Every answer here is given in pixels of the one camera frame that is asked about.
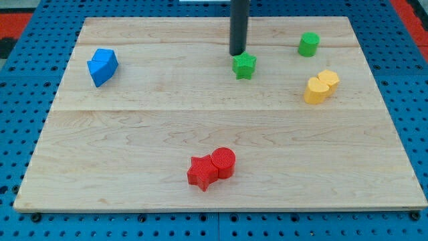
green star block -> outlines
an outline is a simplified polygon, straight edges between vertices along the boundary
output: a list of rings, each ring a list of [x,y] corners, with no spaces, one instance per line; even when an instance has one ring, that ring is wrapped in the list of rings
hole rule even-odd
[[[247,80],[251,80],[252,74],[255,70],[256,60],[257,58],[255,56],[251,56],[247,52],[234,56],[232,70],[236,74],[236,79],[239,80],[245,78]]]

blue block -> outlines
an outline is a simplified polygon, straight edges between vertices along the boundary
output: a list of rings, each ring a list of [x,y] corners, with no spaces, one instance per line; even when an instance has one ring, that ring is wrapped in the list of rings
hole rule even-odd
[[[88,61],[89,73],[96,87],[101,86],[111,77],[118,67],[118,61],[113,50],[97,49]]]

toy block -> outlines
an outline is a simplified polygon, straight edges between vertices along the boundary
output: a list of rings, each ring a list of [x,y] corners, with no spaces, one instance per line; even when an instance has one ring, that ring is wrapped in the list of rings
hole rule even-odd
[[[319,43],[320,37],[318,34],[312,32],[303,33],[300,39],[298,53],[304,57],[312,57],[315,55]]]
[[[308,104],[320,104],[323,103],[327,97],[330,87],[327,84],[321,82],[317,77],[312,77],[308,81],[304,93],[304,100]]]
[[[323,70],[320,73],[318,73],[318,79],[327,84],[328,87],[330,87],[327,97],[331,96],[337,89],[337,86],[339,85],[339,76],[336,72],[333,72],[331,70]]]
[[[219,169],[219,178],[226,179],[235,171],[235,153],[226,147],[220,147],[211,154],[211,161]]]
[[[234,56],[232,70],[236,74],[236,79],[239,80],[245,78],[247,80],[251,80],[252,74],[255,71],[256,61],[257,58],[249,55],[247,52]]]
[[[96,87],[113,77],[119,65],[114,51],[105,49],[97,49],[87,64]]]
[[[192,165],[187,171],[187,181],[191,185],[198,185],[202,191],[207,191],[210,183],[219,179],[219,170],[211,162],[211,156],[191,157]]]

black cylinder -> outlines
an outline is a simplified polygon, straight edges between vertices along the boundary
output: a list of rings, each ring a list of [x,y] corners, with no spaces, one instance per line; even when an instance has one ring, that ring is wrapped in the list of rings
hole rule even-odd
[[[229,53],[240,55],[247,44],[249,0],[231,0]]]

blue pegboard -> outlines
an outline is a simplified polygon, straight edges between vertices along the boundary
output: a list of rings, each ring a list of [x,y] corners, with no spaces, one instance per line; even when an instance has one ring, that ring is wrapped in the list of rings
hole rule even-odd
[[[179,5],[177,0],[42,0],[0,72],[0,240],[427,240],[427,210],[41,216],[13,210],[85,17],[228,15],[226,4]],[[428,66],[391,4],[253,0],[251,15],[349,17],[427,195]]]

